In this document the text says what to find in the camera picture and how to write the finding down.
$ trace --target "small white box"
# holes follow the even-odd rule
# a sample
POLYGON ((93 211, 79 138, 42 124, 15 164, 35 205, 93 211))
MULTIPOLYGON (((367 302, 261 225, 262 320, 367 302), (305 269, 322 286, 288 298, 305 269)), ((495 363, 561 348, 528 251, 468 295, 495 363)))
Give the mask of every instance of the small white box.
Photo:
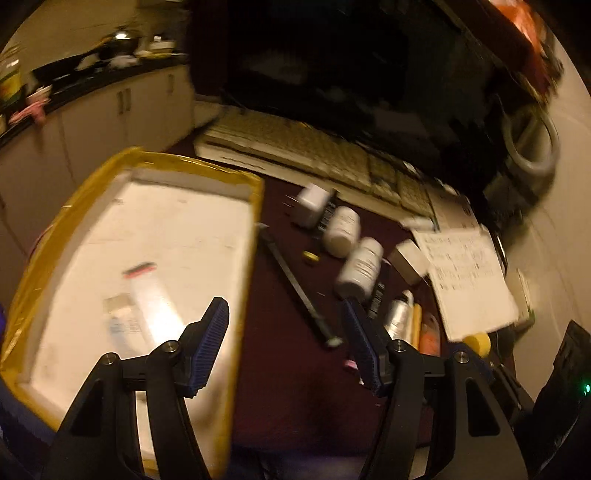
POLYGON ((412 240, 396 245, 388 257, 408 285, 419 283, 428 273, 429 260, 412 240))
POLYGON ((309 183, 297 196, 291 220, 304 228, 314 227, 324 213, 330 193, 314 183, 309 183))

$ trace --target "yellow cap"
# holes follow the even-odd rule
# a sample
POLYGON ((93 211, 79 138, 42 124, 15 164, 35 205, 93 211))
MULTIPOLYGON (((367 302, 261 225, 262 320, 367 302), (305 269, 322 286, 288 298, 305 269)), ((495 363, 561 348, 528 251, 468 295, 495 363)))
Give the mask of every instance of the yellow cap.
POLYGON ((487 333, 481 332, 468 335, 462 342, 474 350, 481 358, 486 358, 491 352, 491 338, 487 333))
POLYGON ((320 261, 320 257, 318 255, 314 255, 312 252, 308 252, 308 250, 304 251, 302 256, 304 257, 304 261, 310 265, 315 265, 320 261))

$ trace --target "cabinet handle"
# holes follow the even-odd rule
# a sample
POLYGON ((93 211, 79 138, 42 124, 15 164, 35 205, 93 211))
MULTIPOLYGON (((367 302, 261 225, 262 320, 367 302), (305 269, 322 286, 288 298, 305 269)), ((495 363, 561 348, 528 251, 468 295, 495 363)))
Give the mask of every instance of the cabinet handle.
POLYGON ((127 108, 126 110, 129 112, 131 110, 131 88, 125 89, 125 96, 127 97, 127 108))
POLYGON ((121 91, 117 92, 117 105, 118 105, 117 114, 123 115, 123 92, 121 92, 121 91))

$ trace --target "white bottle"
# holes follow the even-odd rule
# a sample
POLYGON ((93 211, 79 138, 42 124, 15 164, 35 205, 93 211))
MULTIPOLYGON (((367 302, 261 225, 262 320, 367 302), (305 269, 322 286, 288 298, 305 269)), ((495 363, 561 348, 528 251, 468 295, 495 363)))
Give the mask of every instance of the white bottle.
POLYGON ((349 207, 338 207, 322 237, 324 248, 333 257, 344 258, 359 241, 359 215, 349 207))
POLYGON ((353 297, 364 302, 371 295, 384 249, 378 241, 363 238, 349 255, 336 279, 335 292, 342 299, 353 297))

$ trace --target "yellow tape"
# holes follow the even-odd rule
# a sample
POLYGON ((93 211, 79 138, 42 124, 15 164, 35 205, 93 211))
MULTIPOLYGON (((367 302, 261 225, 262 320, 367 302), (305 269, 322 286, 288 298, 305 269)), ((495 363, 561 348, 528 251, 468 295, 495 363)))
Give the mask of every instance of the yellow tape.
MULTIPOLYGON (((38 244, 34 255, 25 269, 19 283, 17 293, 12 301, 4 342, 0 357, 0 376, 17 400, 42 419, 53 430, 57 430, 61 419, 56 418, 49 411, 37 404, 26 390, 18 384, 18 377, 22 371, 27 344, 27 336, 39 307, 43 291, 60 260, 62 252, 74 234, 74 231, 84 219, 95 201, 105 192, 111 181, 120 173, 132 168, 150 168, 162 171, 178 171, 219 180, 232 185, 247 184, 251 188, 249 203, 253 207, 253 224, 259 221, 262 208, 263 181, 260 177, 243 171, 230 170, 216 165, 163 153, 144 152, 140 148, 129 148, 115 155, 97 169, 74 193, 62 207, 43 239, 38 244)), ((250 282, 254 267, 256 251, 256 229, 252 229, 251 250, 249 252, 248 271, 246 279, 250 282)), ((242 345, 244 316, 246 314, 246 299, 248 288, 243 295, 238 323, 236 325, 238 345, 242 345)), ((230 378, 232 384, 238 377, 238 363, 240 348, 233 353, 230 378)), ((214 465, 207 467, 213 477, 221 476, 226 467, 230 451, 230 433, 232 429, 234 391, 228 392, 225 408, 222 409, 223 418, 220 434, 216 442, 216 457, 219 459, 214 465)), ((154 462, 146 462, 149 467, 155 467, 154 462)))

